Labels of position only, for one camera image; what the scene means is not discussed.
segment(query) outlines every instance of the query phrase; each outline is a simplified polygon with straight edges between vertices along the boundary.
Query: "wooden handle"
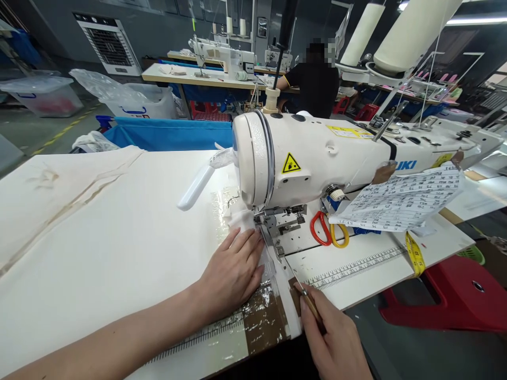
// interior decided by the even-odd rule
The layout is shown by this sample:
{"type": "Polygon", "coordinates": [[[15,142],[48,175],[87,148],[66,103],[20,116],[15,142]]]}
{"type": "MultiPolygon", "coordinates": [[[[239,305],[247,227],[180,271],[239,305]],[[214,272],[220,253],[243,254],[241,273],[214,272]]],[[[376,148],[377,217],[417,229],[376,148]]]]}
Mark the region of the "wooden handle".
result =
{"type": "Polygon", "coordinates": [[[315,320],[317,321],[318,330],[321,332],[322,335],[326,334],[327,331],[324,326],[324,322],[322,321],[321,315],[317,311],[317,307],[315,306],[313,299],[310,296],[305,296],[305,301],[310,310],[312,311],[315,320]]]}

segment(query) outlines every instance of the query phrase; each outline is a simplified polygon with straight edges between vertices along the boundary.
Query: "yellow floor line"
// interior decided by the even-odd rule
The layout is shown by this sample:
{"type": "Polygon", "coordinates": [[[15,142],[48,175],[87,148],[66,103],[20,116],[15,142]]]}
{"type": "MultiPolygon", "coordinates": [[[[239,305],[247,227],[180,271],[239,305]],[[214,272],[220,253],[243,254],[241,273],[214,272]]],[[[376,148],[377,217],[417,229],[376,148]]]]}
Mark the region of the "yellow floor line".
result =
{"type": "Polygon", "coordinates": [[[57,141],[65,133],[67,133],[69,130],[71,130],[73,126],[75,126],[76,124],[80,123],[86,116],[88,116],[93,111],[95,111],[99,106],[100,106],[100,103],[97,104],[97,105],[95,105],[95,106],[93,106],[93,107],[91,107],[88,111],[86,111],[85,113],[83,113],[83,115],[81,115],[77,120],[73,121],[67,127],[65,127],[64,129],[62,129],[59,133],[57,133],[51,140],[49,140],[46,143],[44,143],[44,145],[42,146],[42,148],[40,148],[40,149],[36,150],[34,153],[32,153],[32,156],[40,154],[44,149],[46,149],[47,147],[49,147],[51,144],[54,144],[55,141],[57,141]]]}

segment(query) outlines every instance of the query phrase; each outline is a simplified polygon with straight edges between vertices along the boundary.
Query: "yellow measuring tape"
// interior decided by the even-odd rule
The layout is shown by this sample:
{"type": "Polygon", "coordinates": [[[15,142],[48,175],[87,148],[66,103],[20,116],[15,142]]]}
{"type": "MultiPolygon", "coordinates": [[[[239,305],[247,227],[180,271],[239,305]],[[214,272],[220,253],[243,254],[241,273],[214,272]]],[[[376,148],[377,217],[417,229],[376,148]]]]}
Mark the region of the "yellow measuring tape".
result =
{"type": "Polygon", "coordinates": [[[412,261],[412,265],[414,266],[414,277],[419,277],[424,270],[426,269],[426,264],[424,264],[423,254],[421,253],[421,249],[417,245],[416,241],[410,236],[410,234],[405,234],[405,242],[407,244],[408,255],[410,256],[410,260],[412,261]]]}

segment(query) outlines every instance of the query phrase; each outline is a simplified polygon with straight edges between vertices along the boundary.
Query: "red stool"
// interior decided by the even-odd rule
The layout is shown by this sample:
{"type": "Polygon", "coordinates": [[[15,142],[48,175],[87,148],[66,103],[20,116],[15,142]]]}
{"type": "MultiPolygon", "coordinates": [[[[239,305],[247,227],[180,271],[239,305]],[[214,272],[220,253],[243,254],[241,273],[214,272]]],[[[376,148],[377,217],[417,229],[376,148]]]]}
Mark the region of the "red stool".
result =
{"type": "Polygon", "coordinates": [[[480,264],[452,256],[423,275],[440,303],[402,305],[388,289],[382,293],[388,307],[379,309],[386,322],[422,329],[507,331],[507,291],[480,264]]]}
{"type": "Polygon", "coordinates": [[[232,121],[232,116],[228,113],[197,112],[193,119],[207,121],[232,121]]]}
{"type": "Polygon", "coordinates": [[[373,104],[366,104],[359,111],[358,115],[354,118],[355,121],[370,121],[373,119],[373,116],[379,110],[379,106],[375,106],[373,104]]]}
{"type": "Polygon", "coordinates": [[[349,97],[341,98],[340,101],[334,106],[333,113],[341,113],[345,114],[345,111],[347,111],[347,107],[349,106],[349,97]]]}
{"type": "MultiPolygon", "coordinates": [[[[192,109],[192,119],[195,120],[195,117],[198,113],[203,113],[203,111],[199,111],[195,108],[195,103],[193,100],[190,101],[190,108],[192,109]]],[[[216,104],[212,104],[209,102],[204,103],[204,108],[207,113],[218,113],[218,108],[216,104]]]]}

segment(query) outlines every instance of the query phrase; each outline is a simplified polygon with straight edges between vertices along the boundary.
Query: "person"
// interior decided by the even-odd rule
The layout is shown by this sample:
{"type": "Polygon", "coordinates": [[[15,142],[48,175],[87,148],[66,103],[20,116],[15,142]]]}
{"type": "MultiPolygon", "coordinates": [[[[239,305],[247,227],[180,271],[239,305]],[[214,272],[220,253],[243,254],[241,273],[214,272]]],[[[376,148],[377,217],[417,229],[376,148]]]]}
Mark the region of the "person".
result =
{"type": "Polygon", "coordinates": [[[276,83],[280,91],[294,86],[299,86],[299,106],[290,100],[280,99],[280,112],[307,111],[314,117],[329,119],[338,94],[340,76],[338,69],[326,62],[323,43],[311,43],[306,49],[306,62],[294,66],[276,83]]]}
{"type": "MultiPolygon", "coordinates": [[[[201,278],[182,292],[138,311],[8,375],[17,379],[123,379],[202,327],[226,317],[259,287],[264,248],[258,231],[232,231],[201,278]]],[[[354,322],[320,291],[315,300],[327,333],[322,336],[301,299],[301,319],[322,379],[371,379],[354,322]]]]}
{"type": "Polygon", "coordinates": [[[338,90],[339,93],[342,93],[346,97],[350,98],[349,106],[347,108],[347,112],[349,113],[354,111],[354,104],[357,102],[359,97],[359,91],[354,88],[354,84],[354,82],[342,80],[340,83],[340,88],[338,90]]]}

